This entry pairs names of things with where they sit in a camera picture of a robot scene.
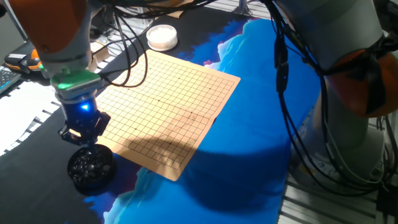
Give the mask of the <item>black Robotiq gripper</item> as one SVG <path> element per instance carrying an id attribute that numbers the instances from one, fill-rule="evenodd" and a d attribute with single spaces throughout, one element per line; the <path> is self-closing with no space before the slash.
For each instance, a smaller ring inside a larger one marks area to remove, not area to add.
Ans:
<path id="1" fill-rule="evenodd" d="M 109 150 L 108 147 L 97 144 L 98 136 L 104 133 L 111 117 L 105 112 L 99 112 L 95 93 L 62 100 L 62 108 L 66 125 L 58 134 L 63 141 L 76 146 L 88 146 L 91 142 L 92 152 Z"/>

